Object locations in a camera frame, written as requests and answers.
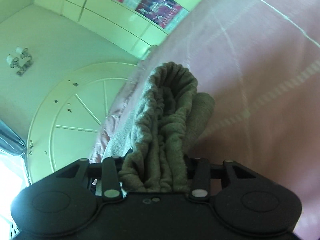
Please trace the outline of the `grey fleece pants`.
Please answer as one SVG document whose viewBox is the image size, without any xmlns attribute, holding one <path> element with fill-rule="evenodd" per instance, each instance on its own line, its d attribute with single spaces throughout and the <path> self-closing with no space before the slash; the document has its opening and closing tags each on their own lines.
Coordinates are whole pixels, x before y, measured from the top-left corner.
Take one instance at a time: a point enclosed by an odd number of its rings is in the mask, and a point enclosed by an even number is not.
<svg viewBox="0 0 320 240">
<path fill-rule="evenodd" d="M 195 76 L 168 62 L 147 78 L 124 126 L 104 157 L 122 156 L 119 180 L 126 192 L 187 192 L 184 156 L 204 131 L 215 101 L 197 90 Z"/>
</svg>

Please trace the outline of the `cream wooden headboard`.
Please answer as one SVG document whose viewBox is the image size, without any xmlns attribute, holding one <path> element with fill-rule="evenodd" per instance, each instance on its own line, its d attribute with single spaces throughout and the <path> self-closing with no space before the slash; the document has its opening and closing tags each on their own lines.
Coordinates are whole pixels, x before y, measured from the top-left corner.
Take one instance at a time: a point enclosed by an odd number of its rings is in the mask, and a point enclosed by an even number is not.
<svg viewBox="0 0 320 240">
<path fill-rule="evenodd" d="M 89 157 L 114 99 L 135 68 L 119 62 L 92 64 L 67 75 L 49 92 L 28 133 L 31 183 Z"/>
</svg>

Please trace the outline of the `grey curtain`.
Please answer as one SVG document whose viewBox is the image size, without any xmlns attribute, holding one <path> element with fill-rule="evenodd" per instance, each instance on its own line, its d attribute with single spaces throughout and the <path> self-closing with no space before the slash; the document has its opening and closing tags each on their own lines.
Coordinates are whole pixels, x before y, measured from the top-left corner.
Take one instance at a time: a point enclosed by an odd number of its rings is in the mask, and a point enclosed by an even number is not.
<svg viewBox="0 0 320 240">
<path fill-rule="evenodd" d="M 2 120 L 0 121 L 0 149 L 1 155 L 21 156 L 26 152 L 24 140 Z"/>
</svg>

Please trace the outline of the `pink checked bed sheet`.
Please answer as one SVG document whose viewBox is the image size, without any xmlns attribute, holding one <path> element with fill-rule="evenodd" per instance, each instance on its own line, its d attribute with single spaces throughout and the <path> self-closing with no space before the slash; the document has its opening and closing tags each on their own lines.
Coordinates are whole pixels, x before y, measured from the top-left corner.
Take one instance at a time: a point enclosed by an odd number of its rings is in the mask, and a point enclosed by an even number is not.
<svg viewBox="0 0 320 240">
<path fill-rule="evenodd" d="M 295 233 L 319 239 L 319 0 L 200 2 L 120 90 L 92 162 L 165 62 L 188 68 L 215 99 L 192 154 L 233 159 L 295 192 L 303 206 Z"/>
</svg>

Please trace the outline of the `cream built-in wardrobe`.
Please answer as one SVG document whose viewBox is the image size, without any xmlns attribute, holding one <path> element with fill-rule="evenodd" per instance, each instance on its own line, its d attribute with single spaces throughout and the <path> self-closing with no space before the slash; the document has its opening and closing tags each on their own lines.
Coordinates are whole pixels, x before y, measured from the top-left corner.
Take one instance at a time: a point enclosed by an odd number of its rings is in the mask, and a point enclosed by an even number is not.
<svg viewBox="0 0 320 240">
<path fill-rule="evenodd" d="M 1 0 L 1 20 L 34 4 L 66 17 L 121 49 L 142 58 L 167 36 L 202 0 L 174 0 L 183 9 L 163 29 L 136 11 L 141 0 Z"/>
</svg>

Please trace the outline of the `lower left red poster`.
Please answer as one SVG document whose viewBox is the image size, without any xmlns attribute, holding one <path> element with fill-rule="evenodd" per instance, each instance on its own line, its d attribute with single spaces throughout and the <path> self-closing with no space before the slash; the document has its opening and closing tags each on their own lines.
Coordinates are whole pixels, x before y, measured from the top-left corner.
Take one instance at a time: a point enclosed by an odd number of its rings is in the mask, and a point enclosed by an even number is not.
<svg viewBox="0 0 320 240">
<path fill-rule="evenodd" d="M 173 18 L 183 9 L 174 0 L 141 0 L 136 11 L 165 29 Z"/>
</svg>

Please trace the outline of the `twin wall lamp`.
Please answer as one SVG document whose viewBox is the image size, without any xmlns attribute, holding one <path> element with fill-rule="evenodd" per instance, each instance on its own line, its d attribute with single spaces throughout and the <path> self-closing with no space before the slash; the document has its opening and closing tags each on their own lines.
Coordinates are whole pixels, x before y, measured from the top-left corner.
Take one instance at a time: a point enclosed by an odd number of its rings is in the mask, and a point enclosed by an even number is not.
<svg viewBox="0 0 320 240">
<path fill-rule="evenodd" d="M 25 72 L 33 65 L 33 57 L 29 53 L 28 48 L 23 46 L 17 46 L 16 56 L 9 54 L 6 58 L 6 62 L 11 69 L 17 69 L 16 74 L 23 76 Z"/>
</svg>

